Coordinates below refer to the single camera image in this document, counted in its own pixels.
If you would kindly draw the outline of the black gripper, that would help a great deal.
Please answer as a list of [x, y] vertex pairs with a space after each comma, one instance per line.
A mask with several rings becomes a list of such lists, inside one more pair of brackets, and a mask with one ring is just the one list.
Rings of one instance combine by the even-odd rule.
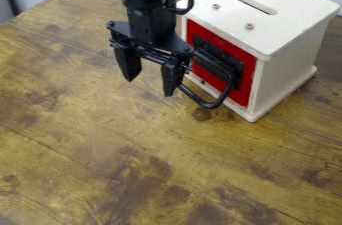
[[164, 96], [174, 95], [190, 64], [193, 48], [177, 35], [177, 15], [187, 9], [162, 5], [151, 10], [127, 10], [127, 21], [110, 21], [111, 45], [122, 74], [131, 82], [142, 72], [142, 60], [162, 66]]

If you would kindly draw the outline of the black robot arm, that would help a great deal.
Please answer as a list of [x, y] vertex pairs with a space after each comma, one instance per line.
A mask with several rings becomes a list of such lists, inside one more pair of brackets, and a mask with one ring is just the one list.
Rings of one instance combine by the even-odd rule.
[[177, 16], [194, 7], [194, 0], [122, 0], [127, 21], [110, 21], [110, 43], [122, 74], [131, 82], [142, 72], [142, 60], [162, 65], [163, 92], [174, 94], [189, 70], [193, 48], [177, 35]]

